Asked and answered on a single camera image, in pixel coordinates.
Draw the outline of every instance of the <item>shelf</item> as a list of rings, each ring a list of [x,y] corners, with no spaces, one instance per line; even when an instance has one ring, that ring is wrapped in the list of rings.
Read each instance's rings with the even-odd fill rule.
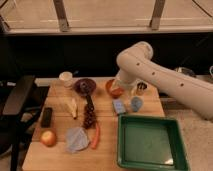
[[[202,32],[213,30],[212,0],[165,1],[158,30],[150,27],[155,0],[64,0],[63,34]],[[9,0],[0,10],[9,33],[61,33],[53,0]]]

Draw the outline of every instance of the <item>small cup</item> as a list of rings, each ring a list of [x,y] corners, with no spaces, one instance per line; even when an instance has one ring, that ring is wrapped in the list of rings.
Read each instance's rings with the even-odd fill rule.
[[[63,83],[64,87],[71,88],[73,82],[73,75],[69,71],[62,72],[59,75],[59,80]]]

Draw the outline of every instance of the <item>green tray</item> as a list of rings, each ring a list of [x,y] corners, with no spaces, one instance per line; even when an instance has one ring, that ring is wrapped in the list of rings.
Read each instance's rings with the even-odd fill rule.
[[[176,120],[120,115],[118,165],[146,171],[188,171],[184,144]]]

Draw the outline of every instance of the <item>red apple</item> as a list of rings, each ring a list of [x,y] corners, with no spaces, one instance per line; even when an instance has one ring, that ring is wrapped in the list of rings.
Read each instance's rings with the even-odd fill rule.
[[[55,145],[56,143],[56,135],[54,132],[48,130],[48,131],[44,131],[41,135],[40,141],[48,146],[51,147],[53,145]]]

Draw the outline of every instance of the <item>carrot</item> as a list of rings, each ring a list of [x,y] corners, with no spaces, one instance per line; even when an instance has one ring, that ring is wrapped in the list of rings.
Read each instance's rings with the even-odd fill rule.
[[[96,149],[98,142],[99,142],[99,139],[100,139],[100,126],[99,126],[98,122],[96,122],[95,123],[95,135],[94,135],[92,142],[91,142],[91,148],[92,149]]]

